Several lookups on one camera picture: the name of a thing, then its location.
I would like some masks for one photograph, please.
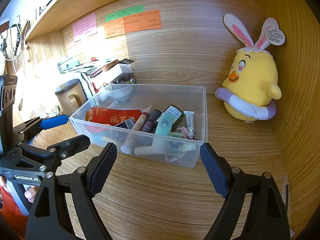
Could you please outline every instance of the white box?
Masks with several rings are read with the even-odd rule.
[[[92,77],[92,83],[99,89],[104,83],[109,84],[113,81],[119,80],[122,77],[127,77],[133,73],[130,65],[117,64],[108,71],[103,71],[99,75]]]

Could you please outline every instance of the pink bunny ear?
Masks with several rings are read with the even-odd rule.
[[[238,17],[231,13],[227,13],[223,17],[223,22],[246,47],[253,47],[253,41],[244,24]]]
[[[255,47],[257,47],[259,49],[265,49],[266,47],[268,47],[271,44],[266,38],[266,31],[270,27],[279,29],[278,22],[276,21],[276,19],[274,19],[272,17],[270,17],[264,21],[264,23],[262,25],[260,37],[254,45]]]

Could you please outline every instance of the red snack package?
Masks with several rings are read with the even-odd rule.
[[[85,124],[84,127],[87,129],[88,132],[105,132],[105,131],[107,131],[106,128],[96,127],[96,126],[92,126],[90,124]]]
[[[132,118],[135,122],[141,115],[141,110],[116,110],[92,107],[89,111],[89,122],[107,125],[117,125]]]

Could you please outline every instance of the red clothing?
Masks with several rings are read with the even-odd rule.
[[[21,214],[21,211],[10,193],[6,192],[3,187],[0,186],[1,195],[3,198],[3,208],[0,209],[3,217],[7,220],[12,230],[19,236],[20,239],[24,239],[26,232],[28,216]]]

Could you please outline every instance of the orange sticky note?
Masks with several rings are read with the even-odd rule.
[[[126,33],[161,29],[160,10],[151,10],[123,17]]]
[[[160,10],[145,11],[128,15],[103,25],[105,38],[111,38],[130,32],[161,29]]]
[[[106,39],[125,34],[122,18],[103,24],[103,28]]]

